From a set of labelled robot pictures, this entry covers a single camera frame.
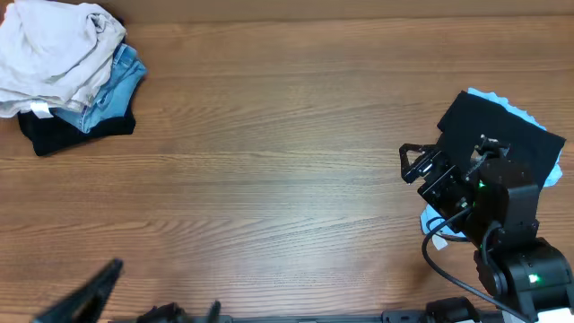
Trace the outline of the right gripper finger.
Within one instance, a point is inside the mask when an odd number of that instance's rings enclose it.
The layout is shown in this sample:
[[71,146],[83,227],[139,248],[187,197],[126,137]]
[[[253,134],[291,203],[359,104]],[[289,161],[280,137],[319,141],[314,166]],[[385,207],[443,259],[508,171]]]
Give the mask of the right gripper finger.
[[433,166],[435,155],[434,144],[403,144],[399,148],[401,178],[406,183],[413,183],[425,177]]
[[481,135],[480,143],[474,147],[474,154],[470,159],[470,169],[465,173],[465,178],[470,179],[488,159],[505,158],[509,150],[509,143]]

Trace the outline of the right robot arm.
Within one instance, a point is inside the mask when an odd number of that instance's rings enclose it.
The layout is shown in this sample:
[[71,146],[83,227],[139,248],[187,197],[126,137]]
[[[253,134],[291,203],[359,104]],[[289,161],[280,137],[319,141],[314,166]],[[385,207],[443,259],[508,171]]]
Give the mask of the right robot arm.
[[563,254],[538,237],[540,188],[528,167],[508,159],[510,146],[483,137],[468,171],[436,144],[403,144],[401,177],[424,183],[419,195],[442,223],[425,236],[422,253],[444,227],[461,232],[476,247],[480,292],[450,275],[430,256],[425,261],[452,284],[495,305],[522,322],[538,322],[543,312],[572,310],[573,272]]

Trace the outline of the beige khaki shorts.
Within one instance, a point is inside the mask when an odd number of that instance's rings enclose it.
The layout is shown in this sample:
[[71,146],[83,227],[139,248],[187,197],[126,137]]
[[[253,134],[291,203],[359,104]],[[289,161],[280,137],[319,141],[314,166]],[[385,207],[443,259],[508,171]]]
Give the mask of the beige khaki shorts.
[[11,2],[1,23],[1,116],[38,104],[73,112],[91,106],[125,36],[97,4]]

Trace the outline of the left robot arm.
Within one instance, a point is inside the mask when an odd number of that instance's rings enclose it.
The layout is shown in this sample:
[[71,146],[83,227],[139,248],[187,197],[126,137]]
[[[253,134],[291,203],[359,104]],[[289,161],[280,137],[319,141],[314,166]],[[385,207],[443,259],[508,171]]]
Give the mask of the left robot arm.
[[[108,303],[117,280],[122,273],[124,262],[119,258],[110,260],[90,281],[68,294],[64,299],[44,310],[31,321],[33,323],[95,323]],[[185,310],[170,303],[153,307],[145,314],[126,319],[134,323],[176,323],[207,322],[215,323],[221,315],[221,303],[215,301],[202,318],[193,318]]]

